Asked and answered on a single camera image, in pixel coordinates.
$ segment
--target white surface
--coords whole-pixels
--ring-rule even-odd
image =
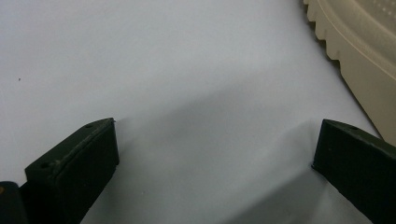
[[[118,121],[83,223],[368,222],[309,167],[322,119],[374,130],[300,1],[2,1],[0,31],[1,180]]]

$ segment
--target black object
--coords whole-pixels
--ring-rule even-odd
[[[20,193],[0,182],[0,223],[79,223],[119,162],[114,119],[84,125],[25,169]]]
[[[312,167],[371,221],[396,223],[396,147],[325,119]]]

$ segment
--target table surface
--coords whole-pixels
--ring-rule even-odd
[[[370,223],[310,168],[323,119],[376,134],[303,1],[0,3],[0,179],[114,118],[89,223]]]

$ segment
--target white table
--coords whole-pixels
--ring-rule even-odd
[[[302,1],[2,1],[0,180],[113,117],[82,223],[370,223],[310,168],[322,119],[375,134]]]

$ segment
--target beige object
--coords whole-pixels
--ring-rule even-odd
[[[396,146],[396,0],[304,0],[316,36],[385,141]]]

